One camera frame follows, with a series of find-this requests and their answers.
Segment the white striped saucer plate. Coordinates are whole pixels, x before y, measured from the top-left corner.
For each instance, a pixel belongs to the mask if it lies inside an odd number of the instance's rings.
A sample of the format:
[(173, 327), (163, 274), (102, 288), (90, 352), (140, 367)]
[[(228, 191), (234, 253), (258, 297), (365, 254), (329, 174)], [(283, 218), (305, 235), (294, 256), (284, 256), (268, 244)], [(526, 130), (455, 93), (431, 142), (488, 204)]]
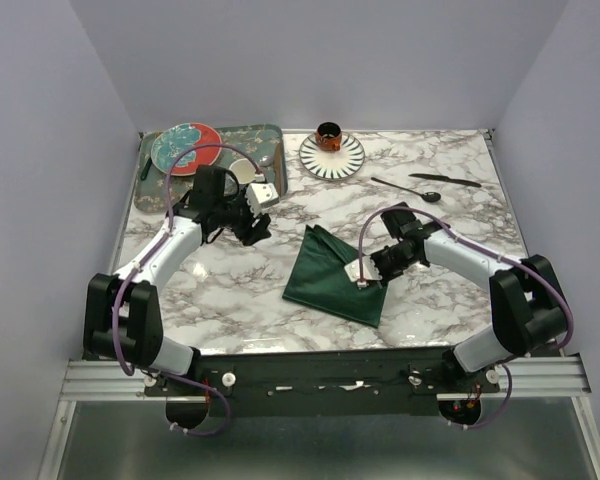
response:
[(366, 154), (360, 140), (344, 133), (338, 151), (319, 148), (313, 135), (304, 139), (299, 149), (301, 165), (312, 176), (326, 181), (343, 181), (354, 176), (363, 166)]

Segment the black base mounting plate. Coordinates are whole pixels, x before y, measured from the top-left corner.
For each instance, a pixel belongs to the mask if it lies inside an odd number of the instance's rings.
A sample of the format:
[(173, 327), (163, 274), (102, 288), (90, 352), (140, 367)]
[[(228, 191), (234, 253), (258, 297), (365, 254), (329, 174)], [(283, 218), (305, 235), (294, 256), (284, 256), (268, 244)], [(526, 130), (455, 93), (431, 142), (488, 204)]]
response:
[(499, 390), (485, 368), (464, 373), (446, 347), (204, 355), (190, 379), (223, 394), (236, 417), (435, 416), (443, 395)]

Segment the red and teal plate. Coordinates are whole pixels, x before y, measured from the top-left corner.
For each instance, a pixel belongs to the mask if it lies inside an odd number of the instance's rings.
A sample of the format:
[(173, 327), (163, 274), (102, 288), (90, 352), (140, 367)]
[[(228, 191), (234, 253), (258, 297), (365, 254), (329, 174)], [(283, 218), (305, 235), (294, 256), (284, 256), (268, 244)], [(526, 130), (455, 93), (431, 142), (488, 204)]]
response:
[(196, 173), (199, 166), (213, 165), (220, 157), (219, 133), (202, 123), (182, 123), (165, 130), (154, 140), (150, 156), (153, 165), (162, 173), (186, 177)]

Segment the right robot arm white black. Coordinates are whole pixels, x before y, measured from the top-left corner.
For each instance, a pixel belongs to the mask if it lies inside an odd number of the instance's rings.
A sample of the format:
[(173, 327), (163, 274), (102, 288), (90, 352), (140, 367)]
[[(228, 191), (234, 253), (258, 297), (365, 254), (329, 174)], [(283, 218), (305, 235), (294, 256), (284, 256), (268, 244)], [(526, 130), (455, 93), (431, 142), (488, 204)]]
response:
[(447, 389), (463, 391), (486, 367), (571, 341), (574, 316), (547, 258), (497, 253), (405, 203), (375, 215), (395, 242), (370, 255), (360, 253), (349, 265), (349, 277), (359, 287), (387, 285), (414, 264), (438, 265), (489, 295), (490, 325), (443, 355), (439, 371)]

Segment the brown glazed cup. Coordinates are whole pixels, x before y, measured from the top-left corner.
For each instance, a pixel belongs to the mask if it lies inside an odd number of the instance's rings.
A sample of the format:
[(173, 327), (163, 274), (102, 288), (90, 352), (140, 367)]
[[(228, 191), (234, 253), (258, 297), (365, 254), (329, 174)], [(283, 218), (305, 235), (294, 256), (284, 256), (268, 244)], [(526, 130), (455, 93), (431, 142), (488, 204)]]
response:
[(341, 148), (342, 130), (334, 122), (321, 123), (314, 134), (318, 147), (327, 152), (336, 152)]

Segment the green handled utensil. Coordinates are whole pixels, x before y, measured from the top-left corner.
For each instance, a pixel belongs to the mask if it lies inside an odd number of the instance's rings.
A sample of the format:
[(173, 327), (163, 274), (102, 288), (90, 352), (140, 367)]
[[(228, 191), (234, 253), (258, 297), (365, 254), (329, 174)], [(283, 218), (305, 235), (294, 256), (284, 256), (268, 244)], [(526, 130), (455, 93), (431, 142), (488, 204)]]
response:
[(140, 180), (141, 181), (145, 181), (147, 179), (152, 164), (153, 164), (152, 158), (150, 155), (148, 155), (145, 160), (144, 166), (142, 167), (142, 170), (140, 172)]

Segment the black knife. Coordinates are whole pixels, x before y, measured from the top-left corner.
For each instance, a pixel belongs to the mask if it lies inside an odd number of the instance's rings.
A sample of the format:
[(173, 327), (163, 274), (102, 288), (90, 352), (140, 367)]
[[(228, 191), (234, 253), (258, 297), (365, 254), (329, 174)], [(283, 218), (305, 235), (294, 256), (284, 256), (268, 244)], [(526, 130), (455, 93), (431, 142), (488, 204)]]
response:
[(445, 183), (450, 183), (450, 184), (454, 184), (454, 185), (462, 185), (462, 186), (471, 187), (471, 188), (482, 188), (482, 184), (479, 182), (466, 180), (466, 179), (460, 179), (460, 178), (452, 178), (452, 177), (445, 176), (445, 175), (429, 174), (429, 173), (412, 173), (412, 174), (409, 174), (409, 177), (422, 179), (422, 180), (436, 181), (436, 182), (445, 182)]

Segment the floral teal serving tray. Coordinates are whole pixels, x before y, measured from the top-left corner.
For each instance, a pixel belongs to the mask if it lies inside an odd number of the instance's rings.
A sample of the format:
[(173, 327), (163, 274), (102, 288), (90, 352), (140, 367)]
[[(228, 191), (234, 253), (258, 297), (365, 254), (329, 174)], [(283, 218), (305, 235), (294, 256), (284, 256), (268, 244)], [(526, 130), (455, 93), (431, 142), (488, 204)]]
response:
[[(258, 160), (265, 155), (274, 155), (275, 147), (278, 143), (283, 144), (282, 130), (274, 124), (255, 124), (234, 127), (212, 127), (221, 137), (218, 147), (221, 148), (219, 159), (214, 166), (229, 169), (229, 166), (236, 160), (252, 158), (258, 164)], [(154, 140), (164, 131), (146, 133), (141, 139), (139, 146), (139, 167), (135, 186), (135, 207), (145, 213), (164, 213), (167, 210), (164, 182), (167, 174), (159, 171), (153, 164), (145, 181), (140, 180), (140, 172), (144, 166), (145, 160), (150, 155)], [(275, 186), (275, 174), (273, 164), (262, 168), (258, 165), (266, 180)], [(285, 175), (285, 190), (287, 193), (288, 182), (285, 165), (283, 172)], [(173, 201), (178, 201), (183, 197), (193, 185), (194, 175), (186, 177), (170, 176), (170, 194)]]

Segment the black spoon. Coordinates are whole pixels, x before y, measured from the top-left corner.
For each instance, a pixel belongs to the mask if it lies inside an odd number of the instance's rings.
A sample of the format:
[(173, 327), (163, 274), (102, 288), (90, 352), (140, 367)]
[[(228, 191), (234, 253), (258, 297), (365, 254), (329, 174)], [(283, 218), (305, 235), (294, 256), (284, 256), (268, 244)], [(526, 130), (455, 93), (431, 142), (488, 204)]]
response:
[(404, 186), (400, 186), (400, 185), (396, 185), (394, 183), (388, 182), (386, 180), (382, 180), (376, 177), (371, 177), (370, 180), (374, 183), (380, 184), (380, 185), (384, 185), (384, 186), (388, 186), (391, 188), (395, 188), (398, 189), (400, 191), (404, 191), (413, 195), (416, 195), (417, 197), (419, 197), (422, 201), (426, 202), (426, 203), (437, 203), (442, 199), (442, 196), (440, 193), (438, 192), (418, 192), (416, 190), (404, 187)]

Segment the aluminium frame rail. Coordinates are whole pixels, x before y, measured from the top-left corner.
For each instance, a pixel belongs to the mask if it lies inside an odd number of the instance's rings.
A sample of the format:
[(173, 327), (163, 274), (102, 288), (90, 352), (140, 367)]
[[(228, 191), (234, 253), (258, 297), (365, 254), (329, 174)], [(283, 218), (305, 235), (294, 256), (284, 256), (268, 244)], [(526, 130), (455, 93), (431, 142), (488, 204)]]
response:
[[(600, 479), (600, 435), (587, 396), (592, 393), (580, 356), (531, 357), (508, 363), (513, 378), (513, 399), (572, 400), (580, 430), (596, 477)], [(71, 361), (66, 367), (59, 403), (43, 456), (39, 477), (57, 479), (69, 428), (79, 402), (200, 402), (200, 397), (145, 392), (145, 376), (129, 377), (113, 361)]]

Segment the dark green cloth napkin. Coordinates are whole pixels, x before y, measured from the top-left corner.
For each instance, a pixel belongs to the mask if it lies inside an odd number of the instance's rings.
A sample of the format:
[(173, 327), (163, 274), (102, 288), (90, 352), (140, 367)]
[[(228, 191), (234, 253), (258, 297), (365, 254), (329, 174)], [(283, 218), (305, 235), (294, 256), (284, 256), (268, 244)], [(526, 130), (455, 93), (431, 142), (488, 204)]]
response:
[(282, 298), (348, 321), (376, 328), (387, 289), (358, 288), (345, 272), (358, 251), (319, 225), (305, 228), (304, 237)]

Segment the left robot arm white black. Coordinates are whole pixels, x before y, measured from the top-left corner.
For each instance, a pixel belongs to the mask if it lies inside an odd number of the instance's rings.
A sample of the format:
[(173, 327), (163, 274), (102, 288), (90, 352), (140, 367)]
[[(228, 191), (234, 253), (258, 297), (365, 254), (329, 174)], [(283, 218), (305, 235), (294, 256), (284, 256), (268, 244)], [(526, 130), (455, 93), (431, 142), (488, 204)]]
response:
[[(232, 192), (226, 185), (232, 183)], [(171, 205), (159, 232), (129, 263), (113, 274), (97, 274), (87, 287), (83, 331), (85, 351), (115, 359), (124, 372), (134, 369), (167, 373), (181, 395), (194, 393), (202, 380), (193, 364), (197, 349), (167, 338), (159, 294), (184, 260), (211, 244), (223, 231), (244, 246), (270, 237), (266, 210), (279, 200), (263, 175), (238, 184), (228, 169), (203, 166), (192, 188)]]

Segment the silver spoon on tray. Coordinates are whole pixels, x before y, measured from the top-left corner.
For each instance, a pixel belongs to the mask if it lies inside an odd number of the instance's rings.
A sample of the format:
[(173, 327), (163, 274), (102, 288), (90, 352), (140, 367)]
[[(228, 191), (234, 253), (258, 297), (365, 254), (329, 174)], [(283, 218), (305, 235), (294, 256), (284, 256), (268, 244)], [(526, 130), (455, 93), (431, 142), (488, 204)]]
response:
[(258, 160), (258, 165), (262, 168), (271, 166), (274, 163), (272, 155), (265, 155)]

